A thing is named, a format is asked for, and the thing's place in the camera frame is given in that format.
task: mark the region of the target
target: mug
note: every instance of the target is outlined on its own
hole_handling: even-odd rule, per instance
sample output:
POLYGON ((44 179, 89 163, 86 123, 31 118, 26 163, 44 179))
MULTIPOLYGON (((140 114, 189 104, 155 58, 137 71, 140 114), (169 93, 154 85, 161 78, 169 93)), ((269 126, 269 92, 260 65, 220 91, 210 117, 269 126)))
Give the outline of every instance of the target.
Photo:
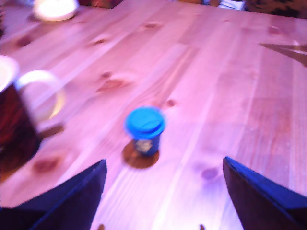
POLYGON ((0 55, 0 170, 7 171, 21 166, 39 149, 39 137, 32 118, 21 97, 26 85, 41 82, 54 88, 56 103, 43 121, 55 116, 64 105, 61 84, 51 73, 34 70, 19 77, 19 66, 11 57, 0 55))

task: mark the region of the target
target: blue lid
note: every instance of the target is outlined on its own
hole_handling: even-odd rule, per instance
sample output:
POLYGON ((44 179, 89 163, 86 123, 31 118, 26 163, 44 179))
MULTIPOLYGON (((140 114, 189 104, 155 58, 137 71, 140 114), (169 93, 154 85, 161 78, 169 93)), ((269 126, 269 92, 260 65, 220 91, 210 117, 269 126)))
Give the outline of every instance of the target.
POLYGON ((152 139, 165 128, 165 120, 158 108, 141 107, 126 118, 126 128, 135 139, 152 139))

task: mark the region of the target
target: mug handle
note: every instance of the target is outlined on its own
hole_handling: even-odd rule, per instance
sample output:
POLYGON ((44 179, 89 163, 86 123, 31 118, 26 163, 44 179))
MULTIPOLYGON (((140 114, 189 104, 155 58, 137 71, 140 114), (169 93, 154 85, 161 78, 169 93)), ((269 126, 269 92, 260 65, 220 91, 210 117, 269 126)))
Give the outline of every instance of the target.
POLYGON ((32 82, 45 83, 51 86, 55 90, 57 99, 55 105, 52 108, 52 111, 50 111, 48 115, 38 117, 38 121, 40 122, 53 118, 56 114, 58 114, 61 111, 61 109, 65 104, 65 94, 64 91, 61 89, 62 86, 59 80, 48 71, 33 70, 22 75, 20 79, 16 81, 16 88, 17 90, 22 91, 26 85, 32 82))

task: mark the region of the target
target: wooden table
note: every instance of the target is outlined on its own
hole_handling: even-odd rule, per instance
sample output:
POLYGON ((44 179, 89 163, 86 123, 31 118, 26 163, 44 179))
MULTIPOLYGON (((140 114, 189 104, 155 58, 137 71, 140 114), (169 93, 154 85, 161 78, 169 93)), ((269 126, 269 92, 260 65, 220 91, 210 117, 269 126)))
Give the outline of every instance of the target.
MULTIPOLYGON (((1 53, 22 73, 56 74, 67 104, 38 126, 63 129, 3 175, 1 205, 14 207, 100 159, 108 174, 94 230, 242 229, 224 156, 307 195, 306 20, 163 0, 81 7, 60 23, 38 22, 26 7, 6 12, 1 53), (159 156, 147 161, 123 130, 142 105, 167 117, 159 156)), ((24 97, 32 114, 54 100, 37 85, 24 97)))

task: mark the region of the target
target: blue cup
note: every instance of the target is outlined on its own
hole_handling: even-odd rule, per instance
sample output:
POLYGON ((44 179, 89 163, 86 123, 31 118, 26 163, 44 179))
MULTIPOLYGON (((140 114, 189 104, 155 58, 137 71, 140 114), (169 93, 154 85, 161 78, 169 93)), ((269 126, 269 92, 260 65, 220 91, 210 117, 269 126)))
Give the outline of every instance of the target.
POLYGON ((125 128, 134 139, 135 149, 144 156, 153 156, 159 150, 165 119, 158 108, 141 107, 127 116, 125 128))

